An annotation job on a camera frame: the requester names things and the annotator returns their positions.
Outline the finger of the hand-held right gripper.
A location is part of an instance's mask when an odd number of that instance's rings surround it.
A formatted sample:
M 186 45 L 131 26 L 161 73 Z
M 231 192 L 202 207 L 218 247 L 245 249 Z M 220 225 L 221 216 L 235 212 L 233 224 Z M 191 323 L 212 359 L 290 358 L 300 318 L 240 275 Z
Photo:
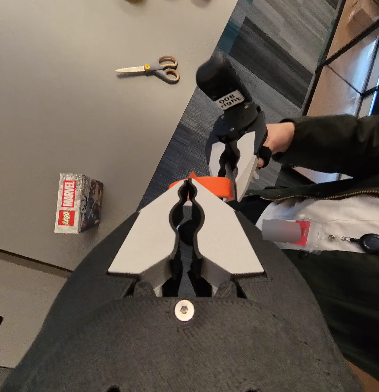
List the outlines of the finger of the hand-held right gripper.
M 226 165 L 230 162 L 230 148 L 221 141 L 209 143 L 206 146 L 206 158 L 211 177 L 226 178 Z
M 233 188 L 238 202 L 243 199 L 257 169 L 259 159 L 255 153 L 255 138 L 256 132 L 250 132 L 232 142 L 235 155 Z

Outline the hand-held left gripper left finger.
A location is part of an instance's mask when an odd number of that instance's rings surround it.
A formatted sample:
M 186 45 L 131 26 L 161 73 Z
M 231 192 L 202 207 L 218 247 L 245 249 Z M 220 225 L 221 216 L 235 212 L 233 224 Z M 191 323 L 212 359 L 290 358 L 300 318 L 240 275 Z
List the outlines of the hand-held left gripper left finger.
M 187 180 L 180 180 L 136 213 L 109 274 L 148 282 L 157 297 L 163 296 L 163 284 L 177 276 L 172 264 L 179 253 L 177 226 L 183 218 L 187 186 Z

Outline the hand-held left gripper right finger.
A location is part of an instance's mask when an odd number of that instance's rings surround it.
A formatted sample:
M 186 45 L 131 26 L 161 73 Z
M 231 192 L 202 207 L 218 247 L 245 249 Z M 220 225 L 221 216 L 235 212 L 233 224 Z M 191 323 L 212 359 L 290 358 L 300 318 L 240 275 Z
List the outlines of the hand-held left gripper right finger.
M 214 296 L 222 283 L 264 275 L 236 211 L 192 178 L 188 194 L 195 225 L 191 275 L 210 286 L 201 292 Z

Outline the orange tape roll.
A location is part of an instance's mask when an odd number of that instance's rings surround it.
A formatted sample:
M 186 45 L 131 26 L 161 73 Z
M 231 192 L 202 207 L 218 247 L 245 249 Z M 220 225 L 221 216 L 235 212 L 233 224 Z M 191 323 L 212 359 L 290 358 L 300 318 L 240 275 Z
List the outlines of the orange tape roll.
M 192 171 L 191 174 L 184 180 L 188 180 L 189 178 L 196 180 L 204 188 L 224 202 L 234 200 L 233 184 L 228 178 L 218 176 L 198 176 L 194 171 Z

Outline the small superhero toy box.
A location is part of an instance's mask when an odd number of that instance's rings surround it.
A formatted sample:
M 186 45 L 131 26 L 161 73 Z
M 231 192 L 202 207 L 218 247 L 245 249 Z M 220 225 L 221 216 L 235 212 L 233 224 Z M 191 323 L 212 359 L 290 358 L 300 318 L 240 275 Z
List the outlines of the small superhero toy box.
M 61 173 L 55 233 L 79 234 L 99 226 L 104 184 L 84 174 Z

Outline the orange grey handled scissors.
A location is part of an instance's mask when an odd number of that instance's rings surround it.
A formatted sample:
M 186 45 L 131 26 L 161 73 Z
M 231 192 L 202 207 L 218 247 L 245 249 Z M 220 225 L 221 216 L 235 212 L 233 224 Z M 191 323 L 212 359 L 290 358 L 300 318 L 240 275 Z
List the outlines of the orange grey handled scissors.
M 173 56 L 165 55 L 161 56 L 155 62 L 149 62 L 136 67 L 116 69 L 116 74 L 119 77 L 156 76 L 168 84 L 177 84 L 180 81 L 177 67 L 178 60 Z

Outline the person's right forearm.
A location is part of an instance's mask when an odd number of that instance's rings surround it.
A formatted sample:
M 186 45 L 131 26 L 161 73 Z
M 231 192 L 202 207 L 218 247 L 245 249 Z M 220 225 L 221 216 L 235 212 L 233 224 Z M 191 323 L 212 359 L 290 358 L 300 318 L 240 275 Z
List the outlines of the person's right forearm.
M 379 115 L 301 116 L 284 119 L 295 124 L 285 153 L 272 159 L 324 173 L 353 178 L 379 174 Z

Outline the person's right hand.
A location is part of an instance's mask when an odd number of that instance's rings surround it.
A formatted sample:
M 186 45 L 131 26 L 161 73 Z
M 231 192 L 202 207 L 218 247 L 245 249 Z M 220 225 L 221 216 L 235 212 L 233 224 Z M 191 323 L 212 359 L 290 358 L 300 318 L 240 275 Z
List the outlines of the person's right hand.
M 263 147 L 270 150 L 271 157 L 275 154 L 285 153 L 293 141 L 295 124 L 291 121 L 285 121 L 277 124 L 267 124 L 266 128 L 268 135 Z

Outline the person's dark trousers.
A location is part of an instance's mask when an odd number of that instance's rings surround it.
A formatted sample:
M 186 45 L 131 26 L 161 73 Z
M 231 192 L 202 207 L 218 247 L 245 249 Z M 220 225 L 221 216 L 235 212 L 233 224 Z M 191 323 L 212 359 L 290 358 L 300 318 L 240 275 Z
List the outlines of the person's dark trousers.
M 179 239 L 188 247 L 193 247 L 195 232 L 198 226 L 193 219 L 189 219 L 177 226 Z

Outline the black badge reel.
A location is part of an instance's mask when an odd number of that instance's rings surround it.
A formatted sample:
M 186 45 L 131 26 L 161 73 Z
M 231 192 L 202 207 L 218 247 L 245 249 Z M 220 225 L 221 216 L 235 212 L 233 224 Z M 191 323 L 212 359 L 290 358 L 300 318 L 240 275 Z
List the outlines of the black badge reel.
M 379 234 L 364 234 L 359 238 L 359 245 L 364 252 L 379 255 Z

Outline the black metal rack frame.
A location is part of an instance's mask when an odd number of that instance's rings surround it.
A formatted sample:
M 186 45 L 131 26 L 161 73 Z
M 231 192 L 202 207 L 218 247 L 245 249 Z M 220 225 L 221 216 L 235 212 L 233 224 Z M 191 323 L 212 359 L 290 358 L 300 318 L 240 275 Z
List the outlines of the black metal rack frame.
M 303 115 L 379 115 L 379 0 L 339 1 Z

